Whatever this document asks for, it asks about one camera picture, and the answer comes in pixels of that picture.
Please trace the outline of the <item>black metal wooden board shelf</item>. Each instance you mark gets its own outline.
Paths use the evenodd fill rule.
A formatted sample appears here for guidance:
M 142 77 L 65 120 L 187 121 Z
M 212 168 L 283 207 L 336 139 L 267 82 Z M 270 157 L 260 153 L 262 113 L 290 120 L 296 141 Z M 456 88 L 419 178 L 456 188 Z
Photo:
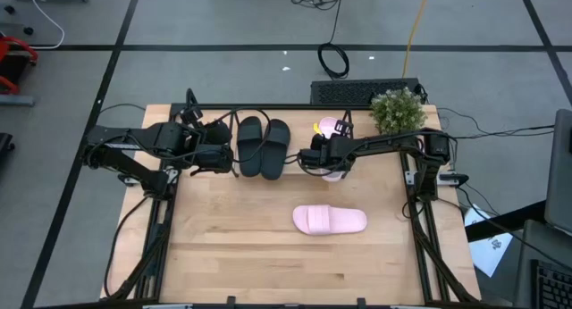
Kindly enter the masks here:
M 300 149 L 310 148 L 312 137 L 316 134 L 313 129 L 314 123 L 319 123 L 324 117 L 333 117 L 339 120 L 344 119 L 354 125 L 354 137 L 363 137 L 372 134 L 373 123 L 365 110 L 271 110 L 264 109 L 270 119 L 284 121 L 290 128 L 290 145 L 288 148 L 289 164 L 283 166 L 281 180 L 293 176 L 308 176 L 295 161 L 295 154 Z

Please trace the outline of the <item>green potted plant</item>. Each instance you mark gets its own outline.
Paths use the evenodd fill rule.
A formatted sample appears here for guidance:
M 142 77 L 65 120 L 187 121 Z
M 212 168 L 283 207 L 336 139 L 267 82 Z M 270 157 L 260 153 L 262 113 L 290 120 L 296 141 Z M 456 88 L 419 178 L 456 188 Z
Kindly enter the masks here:
M 409 88 L 387 90 L 372 98 L 370 116 L 380 134 L 415 131 L 425 124 L 422 105 L 423 98 Z

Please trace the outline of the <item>black keyboard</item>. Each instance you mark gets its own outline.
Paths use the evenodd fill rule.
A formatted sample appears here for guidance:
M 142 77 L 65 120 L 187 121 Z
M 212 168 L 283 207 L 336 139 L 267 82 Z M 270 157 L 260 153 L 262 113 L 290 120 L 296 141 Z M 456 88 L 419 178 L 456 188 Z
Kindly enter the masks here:
M 572 309 L 572 271 L 545 263 L 531 261 L 532 309 Z
M 313 81 L 311 104 L 370 105 L 373 97 L 388 90 L 413 90 L 418 79 L 353 79 Z

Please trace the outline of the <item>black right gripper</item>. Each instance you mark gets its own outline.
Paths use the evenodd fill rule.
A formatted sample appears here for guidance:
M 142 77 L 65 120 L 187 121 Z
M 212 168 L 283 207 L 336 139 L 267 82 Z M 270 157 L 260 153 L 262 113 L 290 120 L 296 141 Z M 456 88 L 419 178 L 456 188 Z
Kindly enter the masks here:
M 318 176 L 313 170 L 325 170 L 326 175 L 334 172 L 350 171 L 355 158 L 352 151 L 356 146 L 353 136 L 354 125 L 349 121 L 337 120 L 333 132 L 339 136 L 326 138 L 315 134 L 310 148 L 301 149 L 298 153 L 299 167 L 308 174 Z

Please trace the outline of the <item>grey metal cart foot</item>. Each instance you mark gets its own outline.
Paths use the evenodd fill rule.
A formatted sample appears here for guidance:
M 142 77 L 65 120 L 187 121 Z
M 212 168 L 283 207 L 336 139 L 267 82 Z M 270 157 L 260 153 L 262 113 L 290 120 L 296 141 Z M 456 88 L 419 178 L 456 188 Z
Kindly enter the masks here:
M 34 104 L 32 96 L 0 95 L 0 105 L 33 106 Z

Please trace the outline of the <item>grey monitor back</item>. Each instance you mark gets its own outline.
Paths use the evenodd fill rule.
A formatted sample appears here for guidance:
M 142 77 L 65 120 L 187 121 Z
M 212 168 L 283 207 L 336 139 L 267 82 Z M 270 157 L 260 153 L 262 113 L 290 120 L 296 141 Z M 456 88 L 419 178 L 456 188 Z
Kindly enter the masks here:
M 572 111 L 566 109 L 556 112 L 544 216 L 572 235 Z

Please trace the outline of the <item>black aluminium table frame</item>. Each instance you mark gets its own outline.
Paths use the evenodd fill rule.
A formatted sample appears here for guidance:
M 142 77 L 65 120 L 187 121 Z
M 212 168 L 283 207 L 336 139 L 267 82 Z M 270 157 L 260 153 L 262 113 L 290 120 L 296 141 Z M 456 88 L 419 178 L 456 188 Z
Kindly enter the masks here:
M 275 104 L 271 110 L 310 110 L 307 104 Z M 346 110 L 327 107 L 320 110 Z M 356 160 L 345 179 L 312 176 L 285 180 L 235 178 L 185 171 L 179 180 L 171 233 L 159 287 L 161 303 L 421 305 L 425 301 L 404 171 L 398 154 Z M 127 279 L 142 256 L 152 207 L 147 200 L 118 237 L 108 275 L 110 293 Z M 296 230 L 298 205 L 332 205 L 366 213 L 362 232 L 308 236 Z M 434 227 L 442 259 L 471 296 L 481 298 L 459 209 L 434 201 Z

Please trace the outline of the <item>red black cart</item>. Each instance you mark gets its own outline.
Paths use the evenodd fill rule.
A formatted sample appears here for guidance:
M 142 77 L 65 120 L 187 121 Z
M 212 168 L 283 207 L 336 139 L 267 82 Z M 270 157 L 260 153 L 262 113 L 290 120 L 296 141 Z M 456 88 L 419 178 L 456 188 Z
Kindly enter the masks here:
M 26 68 L 35 66 L 38 53 L 14 37 L 0 37 L 0 95 L 18 95 L 19 80 Z

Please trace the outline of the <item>white paper sheet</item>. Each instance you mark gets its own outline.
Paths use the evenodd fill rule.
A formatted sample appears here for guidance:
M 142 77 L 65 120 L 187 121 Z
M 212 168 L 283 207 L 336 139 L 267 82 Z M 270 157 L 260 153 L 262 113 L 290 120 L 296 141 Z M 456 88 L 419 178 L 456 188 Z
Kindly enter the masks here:
M 479 207 L 476 207 L 478 214 L 473 208 L 465 213 L 464 224 L 467 228 L 484 219 L 489 219 L 490 215 Z M 502 257 L 507 251 L 513 237 L 509 233 L 495 235 L 491 238 L 477 240 L 469 243 L 470 253 L 474 266 L 491 278 L 495 273 Z

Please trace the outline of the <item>black rubber slide sandal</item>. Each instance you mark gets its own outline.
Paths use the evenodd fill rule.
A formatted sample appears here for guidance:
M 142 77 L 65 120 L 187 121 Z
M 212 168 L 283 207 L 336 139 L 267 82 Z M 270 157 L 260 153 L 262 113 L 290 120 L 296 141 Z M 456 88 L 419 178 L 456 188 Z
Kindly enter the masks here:
M 284 160 L 290 145 L 290 128 L 282 120 L 271 119 L 267 140 L 262 147 L 260 173 L 265 180 L 277 180 L 282 175 Z
M 262 123 L 258 117 L 249 116 L 240 122 L 237 148 L 240 172 L 244 177 L 255 177 L 260 172 L 262 139 Z

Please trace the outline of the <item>grey desk surface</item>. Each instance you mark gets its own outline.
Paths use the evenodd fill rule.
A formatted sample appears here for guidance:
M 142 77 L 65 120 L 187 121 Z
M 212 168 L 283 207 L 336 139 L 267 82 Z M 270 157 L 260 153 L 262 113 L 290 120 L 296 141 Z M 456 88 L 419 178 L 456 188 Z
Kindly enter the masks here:
M 560 271 L 572 273 L 572 236 L 537 221 L 525 222 L 513 305 L 532 309 L 533 280 L 531 263 L 540 260 L 554 264 Z

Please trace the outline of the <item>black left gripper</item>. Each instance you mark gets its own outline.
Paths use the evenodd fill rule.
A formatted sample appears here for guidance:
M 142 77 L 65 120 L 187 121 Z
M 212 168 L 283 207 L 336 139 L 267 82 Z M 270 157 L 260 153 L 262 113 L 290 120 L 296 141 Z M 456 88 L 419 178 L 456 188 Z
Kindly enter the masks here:
M 203 117 L 202 111 L 195 106 L 181 110 L 181 121 L 192 127 L 202 127 L 200 119 Z M 213 121 L 204 127 L 205 139 L 198 145 L 194 162 L 199 166 L 192 171 L 190 177 L 203 172 L 213 172 L 215 174 L 232 172 L 231 159 L 231 131 L 229 126 L 223 121 Z

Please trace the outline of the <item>pink rubber slide sandal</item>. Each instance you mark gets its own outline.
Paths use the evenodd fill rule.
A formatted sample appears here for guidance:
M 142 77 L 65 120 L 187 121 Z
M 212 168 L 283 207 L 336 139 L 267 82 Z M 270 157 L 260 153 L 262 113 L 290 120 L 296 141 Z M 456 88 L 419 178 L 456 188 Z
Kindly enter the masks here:
M 323 132 L 323 137 L 325 139 L 330 139 L 332 135 L 338 135 L 333 132 L 334 124 L 338 119 L 333 117 L 324 117 L 318 123 L 319 128 Z M 322 179 L 328 182 L 336 182 L 341 180 L 342 176 L 344 175 L 343 171 L 330 171 L 326 169 L 319 169 L 320 174 L 322 175 Z
M 367 226 L 363 211 L 330 205 L 297 206 L 292 220 L 298 230 L 311 236 L 358 233 Z

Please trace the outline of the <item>black desk bar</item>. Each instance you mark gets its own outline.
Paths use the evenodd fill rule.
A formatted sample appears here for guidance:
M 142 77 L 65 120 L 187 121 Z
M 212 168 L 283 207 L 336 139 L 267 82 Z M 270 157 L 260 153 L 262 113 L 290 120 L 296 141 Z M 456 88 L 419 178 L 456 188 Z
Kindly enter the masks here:
M 528 220 L 545 224 L 545 207 L 546 201 L 541 201 L 499 216 L 482 218 L 481 221 L 466 227 L 467 239 L 469 242 L 474 242 L 521 230 Z

